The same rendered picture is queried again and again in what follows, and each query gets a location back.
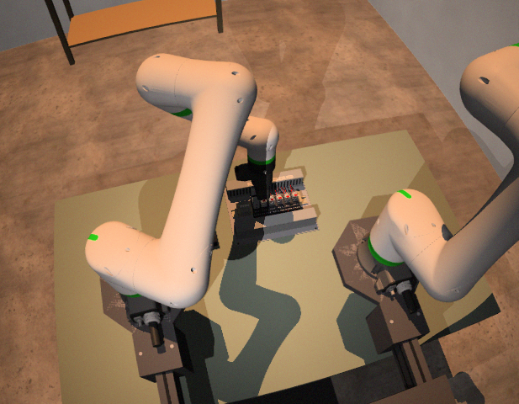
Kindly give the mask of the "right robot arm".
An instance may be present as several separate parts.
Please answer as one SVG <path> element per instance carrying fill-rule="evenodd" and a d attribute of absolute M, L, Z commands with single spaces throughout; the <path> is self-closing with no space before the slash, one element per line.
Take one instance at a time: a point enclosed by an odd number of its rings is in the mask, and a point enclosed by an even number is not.
<path fill-rule="evenodd" d="M 455 235 L 423 193 L 402 189 L 389 198 L 370 236 L 358 244 L 357 260 L 376 279 L 376 293 L 397 289 L 410 314 L 417 312 L 412 273 L 432 298 L 454 302 L 519 241 L 519 43 L 473 60 L 459 89 L 466 110 L 506 144 L 514 163 Z"/>

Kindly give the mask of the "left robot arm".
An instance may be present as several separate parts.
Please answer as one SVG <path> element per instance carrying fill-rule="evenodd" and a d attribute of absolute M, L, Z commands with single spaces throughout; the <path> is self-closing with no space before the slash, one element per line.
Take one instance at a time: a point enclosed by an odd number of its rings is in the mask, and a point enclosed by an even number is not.
<path fill-rule="evenodd" d="M 160 239 L 110 221 L 89 236 L 85 255 L 128 305 L 128 322 L 149 326 L 157 348 L 160 316 L 169 307 L 197 304 L 209 287 L 214 235 L 237 146 L 247 149 L 252 163 L 266 165 L 276 157 L 279 133 L 272 121 L 249 116 L 257 84 L 240 64 L 156 54 L 140 65 L 135 83 L 147 103 L 192 121 L 172 206 Z"/>

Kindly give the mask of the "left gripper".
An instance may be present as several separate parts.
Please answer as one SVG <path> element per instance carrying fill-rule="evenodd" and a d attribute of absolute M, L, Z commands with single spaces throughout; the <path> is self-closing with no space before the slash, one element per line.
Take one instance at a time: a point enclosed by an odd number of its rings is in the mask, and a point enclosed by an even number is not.
<path fill-rule="evenodd" d="M 235 167 L 237 181 L 252 181 L 254 188 L 251 189 L 253 197 L 253 208 L 260 208 L 259 200 L 270 198 L 270 185 L 273 182 L 273 170 L 275 168 L 276 157 L 266 165 L 257 165 L 248 158 L 245 164 Z"/>

